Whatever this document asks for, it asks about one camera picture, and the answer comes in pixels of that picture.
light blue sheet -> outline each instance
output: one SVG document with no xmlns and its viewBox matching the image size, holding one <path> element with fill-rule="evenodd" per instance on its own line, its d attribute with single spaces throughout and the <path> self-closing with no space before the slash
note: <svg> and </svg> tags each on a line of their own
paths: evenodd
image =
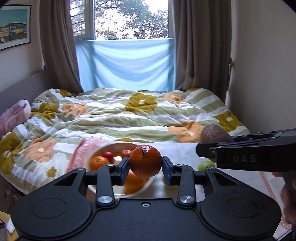
<svg viewBox="0 0 296 241">
<path fill-rule="evenodd" d="M 174 39 L 77 39 L 75 46 L 84 91 L 175 89 Z"/>
</svg>

comforter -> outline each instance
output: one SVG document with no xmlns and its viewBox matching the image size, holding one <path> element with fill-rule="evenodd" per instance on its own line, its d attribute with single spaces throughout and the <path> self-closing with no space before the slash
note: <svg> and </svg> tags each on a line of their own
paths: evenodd
<svg viewBox="0 0 296 241">
<path fill-rule="evenodd" d="M 248 129 L 212 92 L 97 88 L 81 94 L 50 89 L 32 104 L 28 121 L 0 141 L 0 172 L 24 193 L 65 174 L 82 140 L 198 143 L 204 126 L 231 136 Z"/>
</svg>

finger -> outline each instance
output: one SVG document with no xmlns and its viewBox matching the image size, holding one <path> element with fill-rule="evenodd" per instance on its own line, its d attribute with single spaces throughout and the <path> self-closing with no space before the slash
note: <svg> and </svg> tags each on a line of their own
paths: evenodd
<svg viewBox="0 0 296 241">
<path fill-rule="evenodd" d="M 281 190 L 281 200 L 283 201 L 284 207 L 288 207 L 292 204 L 292 196 L 285 187 Z"/>
<path fill-rule="evenodd" d="M 272 175 L 274 175 L 275 177 L 281 177 L 281 173 L 280 172 L 272 172 Z"/>
<path fill-rule="evenodd" d="M 296 209 L 290 205 L 284 209 L 285 220 L 289 224 L 296 224 Z"/>
</svg>

white wall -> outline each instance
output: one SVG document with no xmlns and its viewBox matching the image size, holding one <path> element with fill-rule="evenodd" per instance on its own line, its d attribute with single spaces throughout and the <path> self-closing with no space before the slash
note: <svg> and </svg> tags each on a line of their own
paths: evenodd
<svg viewBox="0 0 296 241">
<path fill-rule="evenodd" d="M 31 8 L 31 43 L 0 51 L 0 91 L 43 69 L 39 31 L 39 0 L 10 0 Z"/>
<path fill-rule="evenodd" d="M 232 0 L 226 104 L 252 133 L 296 128 L 296 13 L 281 0 Z"/>
</svg>

pink pillow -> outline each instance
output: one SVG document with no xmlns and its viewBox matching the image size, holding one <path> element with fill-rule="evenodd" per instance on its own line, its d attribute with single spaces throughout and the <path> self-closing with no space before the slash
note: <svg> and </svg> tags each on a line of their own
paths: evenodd
<svg viewBox="0 0 296 241">
<path fill-rule="evenodd" d="M 6 135 L 17 125 L 29 119 L 31 106 L 27 100 L 20 100 L 0 116 L 0 135 Z"/>
</svg>

